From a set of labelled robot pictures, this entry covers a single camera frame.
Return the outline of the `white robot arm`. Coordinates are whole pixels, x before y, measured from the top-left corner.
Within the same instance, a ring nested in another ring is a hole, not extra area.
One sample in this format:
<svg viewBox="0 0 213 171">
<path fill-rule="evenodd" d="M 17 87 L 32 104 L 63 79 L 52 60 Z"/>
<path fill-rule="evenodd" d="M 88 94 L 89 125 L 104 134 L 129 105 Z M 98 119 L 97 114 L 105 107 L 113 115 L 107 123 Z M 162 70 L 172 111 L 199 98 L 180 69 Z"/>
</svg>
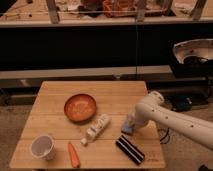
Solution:
<svg viewBox="0 0 213 171">
<path fill-rule="evenodd" d="M 213 122 L 166 109 L 162 107 L 163 103 L 164 97 L 161 93 L 150 92 L 135 104 L 123 129 L 132 134 L 136 127 L 146 126 L 152 120 L 213 151 Z"/>
</svg>

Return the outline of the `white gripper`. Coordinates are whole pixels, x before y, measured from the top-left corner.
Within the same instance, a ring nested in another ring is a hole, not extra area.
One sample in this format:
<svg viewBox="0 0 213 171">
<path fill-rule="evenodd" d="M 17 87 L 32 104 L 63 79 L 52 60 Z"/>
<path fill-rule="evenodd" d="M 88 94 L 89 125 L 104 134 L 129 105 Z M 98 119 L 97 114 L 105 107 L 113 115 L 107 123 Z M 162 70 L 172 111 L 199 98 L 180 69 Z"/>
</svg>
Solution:
<svg viewBox="0 0 213 171">
<path fill-rule="evenodd" d="M 138 112 L 134 111 L 127 115 L 127 125 L 131 128 L 136 127 L 145 127 L 148 124 L 149 120 Z"/>
</svg>

